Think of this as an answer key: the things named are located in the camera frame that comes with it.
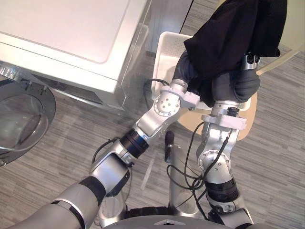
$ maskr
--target black garment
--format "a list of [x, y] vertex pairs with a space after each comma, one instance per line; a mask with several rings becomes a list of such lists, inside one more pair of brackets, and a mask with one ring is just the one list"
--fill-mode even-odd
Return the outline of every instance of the black garment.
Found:
[[200, 30], [184, 42], [198, 77], [188, 91], [213, 106], [213, 79], [240, 69], [245, 53], [277, 57], [287, 0], [227, 0]]

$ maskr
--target floor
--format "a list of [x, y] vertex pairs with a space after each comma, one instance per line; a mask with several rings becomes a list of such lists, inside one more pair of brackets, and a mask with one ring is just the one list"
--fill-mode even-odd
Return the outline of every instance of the floor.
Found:
[[[209, 19], [217, 0], [195, 0], [182, 33], [194, 34]], [[264, 59], [262, 65], [269, 62]], [[152, 65], [147, 72], [152, 73]], [[0, 229], [11, 226], [49, 203], [88, 173], [95, 150], [122, 136], [134, 119], [113, 115], [55, 93], [57, 112], [44, 138], [20, 159], [0, 168]], [[138, 113], [144, 113], [141, 104]], [[305, 228], [305, 54], [299, 53], [261, 76], [256, 117], [250, 134], [232, 153], [239, 189], [255, 222], [278, 229]], [[191, 132], [170, 127], [186, 150]], [[200, 143], [196, 136], [190, 165]], [[156, 140], [133, 168], [130, 208], [164, 206], [169, 179], [163, 138]], [[153, 160], [144, 190], [139, 187]], [[126, 193], [129, 184], [124, 188]], [[206, 201], [203, 208], [209, 211]]]

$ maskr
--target white bracket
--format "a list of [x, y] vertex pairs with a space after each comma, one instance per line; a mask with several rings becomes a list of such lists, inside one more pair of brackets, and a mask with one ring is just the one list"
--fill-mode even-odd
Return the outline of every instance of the white bracket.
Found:
[[242, 117], [233, 117], [224, 114], [218, 116], [202, 115], [202, 120], [208, 123], [214, 123], [222, 127], [227, 127], [236, 130], [244, 130], [247, 126], [247, 119]]
[[199, 105], [200, 96], [192, 92], [186, 92], [184, 94], [182, 91], [172, 88], [170, 86], [163, 86], [160, 92], [168, 92], [178, 96], [180, 99], [181, 107], [188, 107], [189, 109], [194, 110]]

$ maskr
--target washing machine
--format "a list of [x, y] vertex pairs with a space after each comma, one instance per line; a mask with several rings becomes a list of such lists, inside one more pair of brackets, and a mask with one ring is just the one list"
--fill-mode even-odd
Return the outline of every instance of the washing machine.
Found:
[[56, 110], [53, 90], [134, 113], [145, 81], [150, 5], [151, 0], [0, 2], [0, 166], [46, 133]]

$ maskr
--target silver robot arm segment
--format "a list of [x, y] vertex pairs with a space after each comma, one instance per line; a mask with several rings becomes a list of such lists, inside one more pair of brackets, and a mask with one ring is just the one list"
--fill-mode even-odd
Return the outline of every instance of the silver robot arm segment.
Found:
[[130, 175], [128, 167], [134, 165], [149, 143], [179, 118], [182, 107], [194, 109], [199, 104], [199, 96], [186, 90], [187, 84], [179, 79], [163, 87], [153, 107], [93, 163], [87, 178], [10, 229], [88, 229], [103, 198], [120, 192]]
[[209, 220], [231, 228], [253, 224], [237, 189], [230, 157], [239, 130], [245, 128], [246, 119], [238, 117], [239, 105], [232, 101], [216, 101], [211, 114], [203, 117], [202, 143], [197, 150], [198, 164], [204, 173], [230, 136], [217, 163], [206, 175], [205, 186], [207, 200], [213, 209]]

